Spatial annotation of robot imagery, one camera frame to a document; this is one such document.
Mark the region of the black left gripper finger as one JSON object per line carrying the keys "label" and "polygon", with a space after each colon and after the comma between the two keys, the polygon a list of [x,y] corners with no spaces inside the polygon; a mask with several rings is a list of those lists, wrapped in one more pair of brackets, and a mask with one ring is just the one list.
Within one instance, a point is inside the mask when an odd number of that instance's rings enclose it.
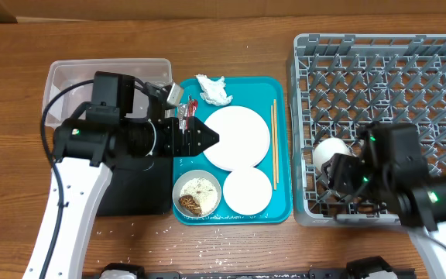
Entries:
{"label": "black left gripper finger", "polygon": [[211,146],[215,145],[219,142],[218,136],[209,136],[206,138],[206,149],[210,148]]}
{"label": "black left gripper finger", "polygon": [[212,139],[218,139],[219,138],[219,134],[216,133],[213,129],[207,127],[207,126],[203,127],[203,132],[204,132],[205,136],[210,137]]}

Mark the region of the small pink bowl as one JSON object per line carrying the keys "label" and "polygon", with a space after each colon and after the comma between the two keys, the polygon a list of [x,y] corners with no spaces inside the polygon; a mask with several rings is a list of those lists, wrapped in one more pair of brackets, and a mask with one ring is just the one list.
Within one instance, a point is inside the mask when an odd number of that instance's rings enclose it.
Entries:
{"label": "small pink bowl", "polygon": [[254,167],[232,171],[225,179],[223,198],[240,215],[256,215],[269,205],[273,189],[264,172]]}

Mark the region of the white cup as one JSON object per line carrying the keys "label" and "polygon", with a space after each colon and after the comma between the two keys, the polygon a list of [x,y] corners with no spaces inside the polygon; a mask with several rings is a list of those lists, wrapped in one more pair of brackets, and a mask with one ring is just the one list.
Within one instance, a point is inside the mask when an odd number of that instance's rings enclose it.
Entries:
{"label": "white cup", "polygon": [[336,153],[349,155],[352,153],[343,140],[339,138],[328,138],[321,141],[313,151],[313,165],[322,171],[322,166],[327,163]]}

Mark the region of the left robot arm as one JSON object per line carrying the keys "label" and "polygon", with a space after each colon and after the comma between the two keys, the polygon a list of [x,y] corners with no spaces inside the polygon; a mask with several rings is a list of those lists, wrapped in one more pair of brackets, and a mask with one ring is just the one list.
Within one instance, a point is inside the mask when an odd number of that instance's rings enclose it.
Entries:
{"label": "left robot arm", "polygon": [[181,126],[166,111],[183,94],[175,83],[160,87],[137,77],[98,71],[88,81],[91,100],[46,138],[50,193],[26,278],[80,278],[91,230],[113,169],[126,157],[195,157],[219,135],[191,116]]}

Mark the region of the wooden chopstick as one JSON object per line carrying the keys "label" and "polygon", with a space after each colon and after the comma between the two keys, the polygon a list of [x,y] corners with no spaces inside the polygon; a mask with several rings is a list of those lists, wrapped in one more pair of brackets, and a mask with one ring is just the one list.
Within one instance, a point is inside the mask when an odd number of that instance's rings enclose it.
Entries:
{"label": "wooden chopstick", "polygon": [[276,99],[273,100],[273,149],[274,149],[274,190],[277,190],[277,185],[280,181],[279,179],[279,151],[278,151],[278,136],[277,136],[277,109],[276,109]]}
{"label": "wooden chopstick", "polygon": [[275,114],[274,105],[271,105],[271,138],[272,138],[272,155],[273,155],[273,190],[277,189],[277,174],[276,174],[276,139],[275,139]]}

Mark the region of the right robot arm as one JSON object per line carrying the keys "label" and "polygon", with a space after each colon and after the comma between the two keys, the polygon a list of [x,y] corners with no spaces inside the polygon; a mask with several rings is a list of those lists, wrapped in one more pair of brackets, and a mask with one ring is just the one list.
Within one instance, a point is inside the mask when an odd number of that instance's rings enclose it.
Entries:
{"label": "right robot arm", "polygon": [[363,214],[397,215],[404,229],[446,252],[446,243],[431,237],[446,226],[446,175],[431,175],[417,127],[372,122],[359,128],[358,139],[358,156],[334,137],[314,149],[313,164],[328,189],[347,195]]}

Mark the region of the large white plate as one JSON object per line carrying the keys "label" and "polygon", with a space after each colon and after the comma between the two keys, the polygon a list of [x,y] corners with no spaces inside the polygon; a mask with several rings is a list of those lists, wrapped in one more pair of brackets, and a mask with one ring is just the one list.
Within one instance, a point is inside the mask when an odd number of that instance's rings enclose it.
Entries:
{"label": "large white plate", "polygon": [[204,155],[224,171],[255,167],[269,151],[269,127],[250,108],[236,105],[220,108],[204,124],[219,135],[219,141],[206,149]]}

